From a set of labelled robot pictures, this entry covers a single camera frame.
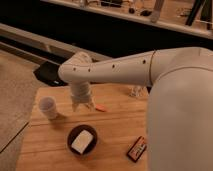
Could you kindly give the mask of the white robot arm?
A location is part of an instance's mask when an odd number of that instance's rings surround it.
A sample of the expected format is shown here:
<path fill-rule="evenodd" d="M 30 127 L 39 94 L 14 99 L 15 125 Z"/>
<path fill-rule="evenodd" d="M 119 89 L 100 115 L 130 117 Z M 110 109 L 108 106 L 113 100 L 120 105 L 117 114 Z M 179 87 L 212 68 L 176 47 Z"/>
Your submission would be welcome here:
<path fill-rule="evenodd" d="M 78 52 L 58 74 L 76 105 L 91 100 L 92 82 L 149 87 L 148 171 L 213 171 L 213 50 L 154 50 L 100 62 Z"/>

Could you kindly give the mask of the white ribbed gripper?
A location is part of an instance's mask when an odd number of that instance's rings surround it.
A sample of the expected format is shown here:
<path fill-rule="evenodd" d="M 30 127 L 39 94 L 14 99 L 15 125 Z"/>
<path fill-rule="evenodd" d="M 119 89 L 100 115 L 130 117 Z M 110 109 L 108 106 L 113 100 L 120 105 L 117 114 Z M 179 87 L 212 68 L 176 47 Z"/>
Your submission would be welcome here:
<path fill-rule="evenodd" d="M 76 112 L 80 103 L 86 103 L 85 106 L 90 109 L 95 109 L 95 104 L 91 98 L 91 89 L 89 82 L 72 83 L 70 85 L 71 99 L 74 102 L 72 104 L 73 112 Z"/>

